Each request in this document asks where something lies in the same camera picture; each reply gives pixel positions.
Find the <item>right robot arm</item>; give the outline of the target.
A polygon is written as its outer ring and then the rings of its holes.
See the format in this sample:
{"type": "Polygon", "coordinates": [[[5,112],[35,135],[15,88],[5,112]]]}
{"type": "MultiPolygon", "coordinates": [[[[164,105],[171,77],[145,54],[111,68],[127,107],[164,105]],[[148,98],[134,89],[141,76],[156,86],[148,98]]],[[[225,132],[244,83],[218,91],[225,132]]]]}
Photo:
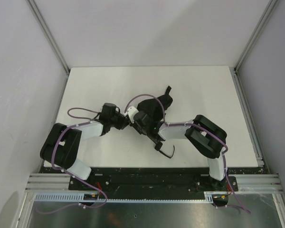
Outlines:
{"type": "Polygon", "coordinates": [[[146,135],[154,144],[155,150],[171,159],[173,155],[166,154],[163,143],[167,140],[189,140],[199,153],[207,158],[209,165],[209,180],[203,187],[211,186],[221,190],[226,183],[227,165],[224,154],[228,151],[226,145],[227,133],[203,115],[197,115],[193,120],[180,123],[155,121],[144,111],[139,111],[130,117],[131,126],[139,134],[146,135]]]}

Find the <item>black folding umbrella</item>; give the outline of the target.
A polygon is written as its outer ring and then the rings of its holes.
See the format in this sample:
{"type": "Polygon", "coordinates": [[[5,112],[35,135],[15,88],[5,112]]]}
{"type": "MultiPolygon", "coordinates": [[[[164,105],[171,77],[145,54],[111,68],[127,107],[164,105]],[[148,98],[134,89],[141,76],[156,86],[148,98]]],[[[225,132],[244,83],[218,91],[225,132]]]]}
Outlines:
{"type": "Polygon", "coordinates": [[[168,86],[163,95],[141,101],[137,105],[138,113],[133,118],[133,127],[137,132],[147,136],[155,144],[155,150],[169,159],[173,155],[167,155],[161,151],[164,139],[158,133],[161,125],[164,124],[163,116],[165,115],[165,111],[173,102],[172,97],[169,95],[170,91],[171,87],[168,86]]]}

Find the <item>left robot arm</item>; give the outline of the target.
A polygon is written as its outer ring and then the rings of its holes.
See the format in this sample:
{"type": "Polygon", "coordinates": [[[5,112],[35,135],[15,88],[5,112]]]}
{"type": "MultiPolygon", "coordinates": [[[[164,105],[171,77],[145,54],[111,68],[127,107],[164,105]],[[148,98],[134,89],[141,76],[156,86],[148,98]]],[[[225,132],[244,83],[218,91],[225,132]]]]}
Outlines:
{"type": "Polygon", "coordinates": [[[64,171],[74,177],[87,180],[92,169],[77,155],[82,141],[100,137],[111,128],[121,130],[129,124],[127,114],[111,103],[105,103],[96,118],[84,123],[67,126],[56,123],[50,130],[41,150],[41,159],[49,162],[54,170],[64,171]]]}

